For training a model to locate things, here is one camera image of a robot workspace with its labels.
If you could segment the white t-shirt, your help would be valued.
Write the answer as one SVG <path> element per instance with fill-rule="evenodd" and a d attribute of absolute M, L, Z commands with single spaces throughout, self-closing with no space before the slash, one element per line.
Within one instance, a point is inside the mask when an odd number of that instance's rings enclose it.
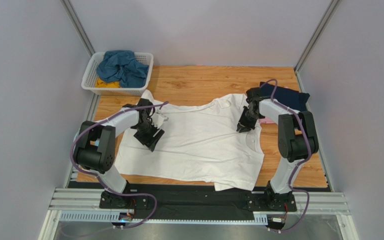
<path fill-rule="evenodd" d="M 134 129 L 127 129 L 114 165 L 124 175 L 213 183 L 216 191 L 251 191 L 264 153 L 259 124 L 248 132 L 237 131 L 246 105 L 246 96 L 238 93 L 201 106 L 167 104 L 159 110 L 166 121 L 155 149 L 149 150 L 135 138 Z"/>

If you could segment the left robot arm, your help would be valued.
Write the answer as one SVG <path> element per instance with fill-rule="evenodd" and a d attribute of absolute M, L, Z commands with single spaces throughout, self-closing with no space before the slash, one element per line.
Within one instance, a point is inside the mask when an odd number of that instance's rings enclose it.
<path fill-rule="evenodd" d="M 126 104 L 110 117 L 81 124 L 70 148 L 70 161 L 75 169 L 97 178 L 104 187 L 102 206 L 132 209 L 137 198 L 148 197 L 144 193 L 131 193 L 129 182 L 114 166 L 116 139 L 128 129 L 135 130 L 133 138 L 153 152 L 164 134 L 157 121 L 157 109 L 165 105 L 141 98 L 137 104 Z"/>

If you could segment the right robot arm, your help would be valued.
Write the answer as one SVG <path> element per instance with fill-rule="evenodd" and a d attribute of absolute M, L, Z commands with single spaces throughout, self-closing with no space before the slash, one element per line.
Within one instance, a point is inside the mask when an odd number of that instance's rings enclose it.
<path fill-rule="evenodd" d="M 296 211 L 294 181 L 304 163 L 319 150 L 313 114 L 291 109 L 272 96 L 264 96 L 258 87 L 246 91 L 246 102 L 237 132 L 254 130 L 261 117 L 271 119 L 278 126 L 277 144 L 281 155 L 275 175 L 268 181 L 264 193 L 251 201 L 251 209 Z"/>

